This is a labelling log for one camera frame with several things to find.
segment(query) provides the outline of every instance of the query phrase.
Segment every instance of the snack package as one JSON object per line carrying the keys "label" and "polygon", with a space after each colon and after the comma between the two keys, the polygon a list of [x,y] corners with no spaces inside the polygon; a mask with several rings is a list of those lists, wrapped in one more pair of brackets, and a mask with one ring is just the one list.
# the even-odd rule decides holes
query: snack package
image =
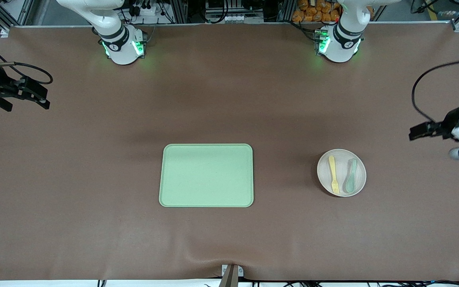
{"label": "snack package", "polygon": [[293,12],[292,16],[292,21],[297,23],[297,22],[302,22],[304,19],[304,11],[296,10]]}
{"label": "snack package", "polygon": [[323,13],[322,14],[322,22],[330,22],[330,14]]}
{"label": "snack package", "polygon": [[330,20],[333,22],[339,21],[339,11],[337,10],[330,11]]}
{"label": "snack package", "polygon": [[318,22],[322,20],[322,12],[318,11],[314,16],[313,16],[313,21]]}
{"label": "snack package", "polygon": [[375,17],[375,10],[371,6],[368,6],[368,10],[371,13],[370,18],[373,19]]}
{"label": "snack package", "polygon": [[316,0],[316,9],[317,11],[322,11],[322,9],[327,6],[325,0]]}
{"label": "snack package", "polygon": [[302,11],[305,11],[309,8],[309,1],[308,0],[298,0],[298,8]]}
{"label": "snack package", "polygon": [[316,15],[317,13],[317,10],[315,7],[309,7],[307,10],[306,10],[306,16],[314,16]]}
{"label": "snack package", "polygon": [[323,7],[321,11],[322,11],[322,13],[329,13],[330,12],[330,8],[332,8],[331,3],[326,2],[325,7]]}

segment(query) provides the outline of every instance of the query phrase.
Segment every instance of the yellow fork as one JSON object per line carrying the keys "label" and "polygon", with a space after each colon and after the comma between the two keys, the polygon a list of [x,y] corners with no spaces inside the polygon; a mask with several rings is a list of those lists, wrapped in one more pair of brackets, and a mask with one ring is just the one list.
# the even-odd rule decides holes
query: yellow fork
{"label": "yellow fork", "polygon": [[339,194],[339,184],[335,177],[335,158],[333,155],[328,157],[328,163],[330,165],[330,173],[332,173],[332,192],[334,194]]}

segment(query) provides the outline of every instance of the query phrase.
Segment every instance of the white plate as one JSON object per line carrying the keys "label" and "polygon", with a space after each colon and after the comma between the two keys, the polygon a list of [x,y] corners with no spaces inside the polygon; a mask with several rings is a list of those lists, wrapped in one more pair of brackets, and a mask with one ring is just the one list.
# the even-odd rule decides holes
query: white plate
{"label": "white plate", "polygon": [[[339,183],[339,194],[335,194],[332,191],[332,174],[330,174],[330,165],[328,163],[328,157],[334,156],[335,158],[335,176],[337,183]],[[355,189],[353,193],[346,191],[346,181],[350,175],[351,160],[357,160],[357,168],[355,169]],[[324,188],[335,196],[349,197],[358,194],[366,184],[366,168],[362,160],[354,153],[347,151],[346,149],[332,149],[326,152],[318,161],[318,167],[316,169],[318,173],[318,179]]]}

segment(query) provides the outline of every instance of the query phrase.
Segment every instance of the green spoon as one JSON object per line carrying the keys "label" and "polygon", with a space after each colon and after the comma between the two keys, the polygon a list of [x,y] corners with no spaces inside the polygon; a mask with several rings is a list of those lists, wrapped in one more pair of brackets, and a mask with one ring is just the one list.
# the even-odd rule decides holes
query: green spoon
{"label": "green spoon", "polygon": [[350,176],[346,181],[346,192],[351,194],[355,191],[355,170],[357,169],[357,160],[352,158],[352,169],[350,170]]}

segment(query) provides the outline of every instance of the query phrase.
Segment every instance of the black cable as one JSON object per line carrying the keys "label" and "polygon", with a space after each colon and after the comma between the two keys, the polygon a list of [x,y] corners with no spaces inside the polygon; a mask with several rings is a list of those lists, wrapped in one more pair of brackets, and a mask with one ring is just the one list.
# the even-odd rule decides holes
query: black cable
{"label": "black cable", "polygon": [[300,30],[302,31],[302,34],[304,34],[304,36],[306,36],[306,38],[308,38],[309,40],[313,41],[313,42],[316,42],[316,39],[315,38],[311,38],[311,36],[309,36],[307,34],[307,32],[304,30],[304,28],[302,28],[302,24],[300,24],[300,22],[298,23],[299,27],[300,27]]}
{"label": "black cable", "polygon": [[300,25],[297,25],[297,24],[295,24],[295,22],[292,22],[292,21],[290,21],[290,20],[283,20],[282,22],[289,23],[289,24],[291,24],[293,27],[295,27],[295,28],[297,28],[297,29],[304,30],[304,31],[310,31],[311,33],[315,33],[315,30],[303,28],[303,27],[301,27]]}
{"label": "black cable", "polygon": [[[5,60],[5,58],[3,58],[0,54],[0,60],[2,60],[3,62],[5,63],[8,63],[7,60]],[[41,82],[41,81],[37,81],[35,80],[37,83],[39,84],[42,84],[42,85],[48,85],[48,84],[51,84],[53,82],[53,76],[51,76],[51,74],[49,72],[47,72],[46,70],[42,69],[42,68],[39,68],[39,67],[36,67],[36,66],[33,66],[33,65],[29,65],[29,64],[25,64],[25,63],[15,63],[15,65],[18,65],[18,66],[23,66],[23,67],[29,67],[29,68],[32,68],[32,69],[36,69],[42,73],[45,73],[48,77],[49,77],[49,81],[47,82]],[[15,67],[13,66],[9,66],[12,70],[16,71],[16,73],[18,73],[20,76],[22,77],[27,77],[24,73],[22,73],[21,71],[19,71],[18,69],[16,69]]]}
{"label": "black cable", "polygon": [[125,19],[125,24],[130,24],[130,23],[132,23],[132,21],[131,21],[131,20],[129,21],[129,20],[127,19],[127,16],[125,16],[125,12],[124,12],[123,8],[120,8],[120,11],[122,12],[122,16],[123,16],[124,19]]}
{"label": "black cable", "polygon": [[175,22],[173,21],[173,18],[169,15],[169,12],[164,6],[164,2],[162,2],[162,0],[159,0],[157,3],[159,4],[161,11],[164,13],[164,16],[166,16],[166,19],[168,19],[171,22],[171,24],[174,24]]}
{"label": "black cable", "polygon": [[459,61],[454,61],[454,62],[449,62],[449,63],[445,63],[445,64],[441,64],[441,65],[438,65],[438,66],[435,66],[435,67],[432,67],[431,69],[429,69],[428,71],[422,73],[421,76],[419,76],[419,78],[417,78],[416,82],[414,83],[414,86],[412,87],[412,105],[414,106],[414,109],[419,113],[421,114],[421,116],[424,116],[425,118],[427,118],[430,122],[435,122],[435,120],[433,118],[431,118],[430,116],[428,116],[426,113],[424,113],[423,111],[421,111],[421,109],[419,109],[419,107],[416,105],[416,99],[415,99],[415,93],[416,93],[416,87],[417,87],[417,84],[419,84],[419,82],[421,81],[421,79],[426,76],[428,73],[430,73],[431,71],[434,71],[436,69],[440,69],[440,68],[443,68],[443,67],[448,67],[448,66],[452,66],[452,65],[457,65],[459,64]]}
{"label": "black cable", "polygon": [[437,11],[433,10],[430,6],[433,5],[434,3],[438,2],[439,0],[433,0],[430,3],[427,3],[426,0],[423,0],[423,5],[417,8],[417,10],[414,11],[414,3],[416,0],[412,0],[412,4],[410,5],[410,14],[416,14],[416,13],[421,13],[424,9],[428,9],[432,11],[433,13],[437,13]]}
{"label": "black cable", "polygon": [[34,66],[34,65],[30,65],[30,64],[26,64],[26,63],[19,63],[19,62],[15,62],[15,65],[16,66],[22,66],[22,67],[28,67],[28,68],[31,68],[31,69],[35,69],[37,71],[40,71],[42,73],[44,73],[46,76],[49,77],[49,80],[47,82],[40,82],[40,81],[37,81],[37,83],[40,83],[42,85],[49,85],[53,82],[53,76],[46,70],[40,68],[40,67],[37,67],[37,66]]}
{"label": "black cable", "polygon": [[226,12],[224,12],[224,4],[222,5],[222,15],[221,15],[221,18],[219,18],[219,20],[215,21],[215,22],[212,22],[211,20],[208,20],[204,15],[203,15],[203,12],[202,12],[202,9],[199,11],[199,16],[201,16],[201,18],[203,19],[203,21],[205,21],[206,23],[210,23],[210,24],[217,24],[219,22],[222,22],[222,20],[226,19],[226,16],[228,16],[228,12],[230,11],[230,4],[228,2],[228,0],[224,0],[224,3],[226,4]]}

